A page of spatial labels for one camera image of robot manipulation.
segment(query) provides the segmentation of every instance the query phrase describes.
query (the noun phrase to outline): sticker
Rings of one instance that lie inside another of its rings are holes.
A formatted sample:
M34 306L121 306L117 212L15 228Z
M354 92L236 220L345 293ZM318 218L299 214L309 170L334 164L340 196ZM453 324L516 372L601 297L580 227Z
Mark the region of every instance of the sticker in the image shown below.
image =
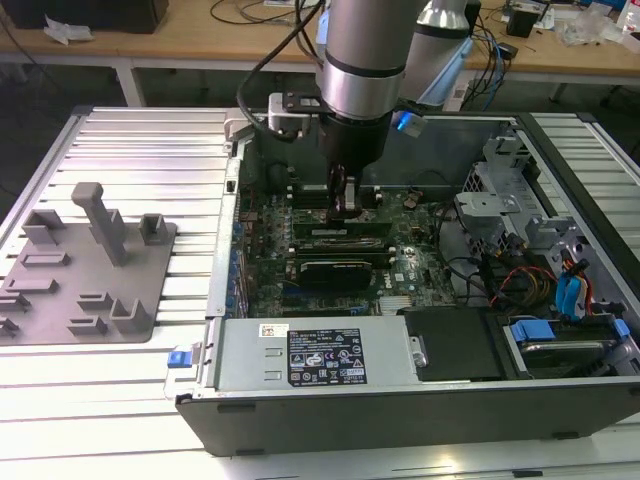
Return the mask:
M288 323L261 323L258 330L259 337L281 337L287 336L289 331Z
M347 234L347 229L341 229L341 230L327 230L327 229L321 229L321 230L311 230L311 235L313 236L320 236L320 235L346 235Z
M290 330L287 354L288 381L293 387L367 383L359 328Z

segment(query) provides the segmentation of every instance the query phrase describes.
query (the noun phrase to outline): table leg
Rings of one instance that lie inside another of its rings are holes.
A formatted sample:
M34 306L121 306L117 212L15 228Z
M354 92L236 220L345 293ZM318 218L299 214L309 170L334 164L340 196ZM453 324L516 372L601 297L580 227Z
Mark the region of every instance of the table leg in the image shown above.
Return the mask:
M443 112L459 112L462 108L462 102L467 95L469 83L471 83L476 77L476 72L473 70L463 70L456 78L456 83L449 92L447 99L442 106Z
M130 64L122 64L114 67L120 81L120 88L129 107L145 107L144 94L135 68Z
M549 100L551 100L552 102L557 102L558 100L560 100L560 97L562 96L566 88L567 88L566 83L557 83L553 87L553 90L551 91L551 95L549 95Z

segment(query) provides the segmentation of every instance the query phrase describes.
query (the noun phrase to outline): metal bracket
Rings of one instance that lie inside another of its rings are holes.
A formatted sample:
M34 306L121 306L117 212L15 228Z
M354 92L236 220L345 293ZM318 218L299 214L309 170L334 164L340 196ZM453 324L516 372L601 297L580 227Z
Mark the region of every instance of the metal bracket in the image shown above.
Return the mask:
M519 213L520 205L511 195L489 192L463 192L456 195L456 209L474 240L497 245L505 232L503 215Z
M269 128L280 133L299 132L301 136L309 133L312 112L297 111L295 106L299 101L299 97L285 100L282 93L269 95Z
M237 140L236 134L251 125L247 117L244 116L242 110L239 108L230 108L227 110L227 113L224 116L224 138L227 141L225 143L225 151L231 152L231 147L227 147L227 144L230 145L229 142L233 142Z
M523 169L531 154L519 137L498 137L489 140L482 149L491 165Z
M424 342L420 337L409 337L409 345L411 346L411 356L413 357L413 363L418 368L424 368L429 365L429 359Z
M534 215L525 227L529 237L529 247L533 249L550 249L569 231L575 223L570 218L547 218Z
M171 365L176 354L184 354L190 358L189 364ZM163 393L167 400L175 400L178 395L193 393L197 386L198 361L202 354L202 342L192 345L179 345L169 353L167 376L164 379Z
M320 95L286 92L282 98L284 110L288 113L302 113L306 115L331 113Z

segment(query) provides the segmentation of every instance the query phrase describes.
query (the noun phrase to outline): small box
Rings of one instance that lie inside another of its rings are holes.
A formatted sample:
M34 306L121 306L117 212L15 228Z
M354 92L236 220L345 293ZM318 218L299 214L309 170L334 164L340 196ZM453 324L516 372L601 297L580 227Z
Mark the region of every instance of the small box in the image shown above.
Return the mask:
M507 24L507 35L528 38L533 26L540 18L539 12L514 8Z

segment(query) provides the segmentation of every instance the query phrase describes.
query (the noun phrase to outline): power cable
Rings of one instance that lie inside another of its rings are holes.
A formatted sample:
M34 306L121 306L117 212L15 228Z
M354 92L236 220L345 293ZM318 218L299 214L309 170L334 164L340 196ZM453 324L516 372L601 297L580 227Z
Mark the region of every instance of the power cable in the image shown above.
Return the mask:
M13 42L13 44L16 46L16 48L18 50L20 50L20 52L29 59L29 61L33 64L34 67L36 67L38 70L40 70L40 72L42 72L42 75L44 75L44 77L49 80L49 82L51 82L52 85L54 85L58 90L60 90L60 92L65 96L65 97L69 97L66 89L64 89L58 82L56 82L56 80L49 75L49 72L47 72L42 65L40 65L38 62L36 62L36 60L31 56L31 54L22 46L20 45L20 42L18 42L18 40L16 40L16 38L13 36L13 33L11 33L11 30L9 29L9 27L7 26L7 23L5 22L4 18L2 17L2 15L0 15L0 25L2 25L2 28L4 29L4 31L7 33L7 35L9 36L9 39Z
M294 0L294 7L295 7L295 14L296 14L296 23L295 24L296 25L299 25L300 22L302 21L301 12L302 12L302 9L304 8L305 2L306 2L306 0ZM316 53L316 50L315 50L315 48L313 46L313 42L309 38L309 35L307 35L306 30L303 28L300 31L300 33L302 34L302 38L304 39L304 41L307 44L307 47L309 49L307 50L305 48L304 44L300 40L300 35L296 35L296 44L298 45L298 48L302 51L302 53L304 53L308 58L313 60L315 63L318 64L318 66L320 68L322 68L324 66L324 62L320 59L320 57Z
M229 19L226 19L226 18L219 17L218 15L216 15L214 13L215 9L218 8L224 2L225 2L225 0L218 0L216 3L214 3L211 6L211 8L209 9L209 15L212 18L218 20L219 22L226 23L227 25L262 25L262 24L265 24L265 23L268 24L268 23L273 23L274 21L276 21L278 19L281 19L281 18L284 18L284 17L288 17L289 15L295 13L295 12L292 12L292 11L288 10L286 13L282 13L280 15L274 15L273 17L268 17L268 18L253 17L253 16L249 15L248 13L246 13L246 10L248 8L253 7L255 5L259 5L259 4L262 3L261 1L259 1L259 2L250 3L250 4L245 5L244 7L240 8L239 9L240 15L247 21L246 22L237 22L235 20L229 20ZM281 25L281 24L285 24L286 25L287 22L282 22L282 23L277 22L277 24L278 25Z
M236 101L238 102L238 107L240 108L242 113L247 117L249 122L257 130L263 133L266 133L267 135L271 135L276 140L280 140L282 142L287 142L287 143L293 142L296 138L298 138L297 133L296 132L287 132L287 133L274 132L273 130L270 130L269 127L265 126L265 124L260 120L258 120L258 118L251 112L251 110L247 106L247 103L244 99L244 90L247 87L247 85L249 85L251 81L255 79L256 75L264 68L264 66L267 65L269 62L271 62L276 56L278 56L278 54L282 52L282 50L284 50L284 48L287 45L289 45L289 43L291 43L291 41L309 24L311 19L316 15L316 13L318 13L318 11L320 10L320 8L322 8L324 3L325 3L325 0L318 1L318 3L311 9L309 14L300 23L298 23L293 28L293 30L291 30L291 32L285 37L285 39L282 42L280 42L280 44L278 44L276 48L274 48L266 57L260 60L260 62L258 62L258 64L255 67L253 67L253 69L240 82L240 85L238 86L238 91L236 93Z

